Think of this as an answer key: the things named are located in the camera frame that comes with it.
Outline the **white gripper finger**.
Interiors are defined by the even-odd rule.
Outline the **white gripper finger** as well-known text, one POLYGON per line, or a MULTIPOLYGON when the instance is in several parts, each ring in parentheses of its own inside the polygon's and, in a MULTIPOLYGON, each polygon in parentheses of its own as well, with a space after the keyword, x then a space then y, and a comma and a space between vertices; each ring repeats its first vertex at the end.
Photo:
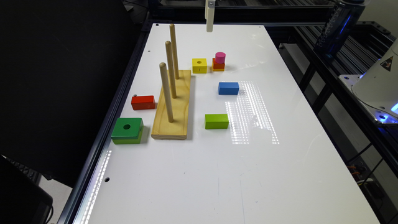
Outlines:
POLYGON ((214 15, 215 15, 215 0, 206 0, 205 19, 206 19, 207 32, 213 32, 214 15))

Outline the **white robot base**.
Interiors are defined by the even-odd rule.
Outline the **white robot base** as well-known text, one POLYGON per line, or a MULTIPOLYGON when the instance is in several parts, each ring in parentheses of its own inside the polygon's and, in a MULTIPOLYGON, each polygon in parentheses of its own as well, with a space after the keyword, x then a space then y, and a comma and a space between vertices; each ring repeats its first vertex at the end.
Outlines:
POLYGON ((397 125, 397 42, 364 74, 339 79, 376 124, 397 125))

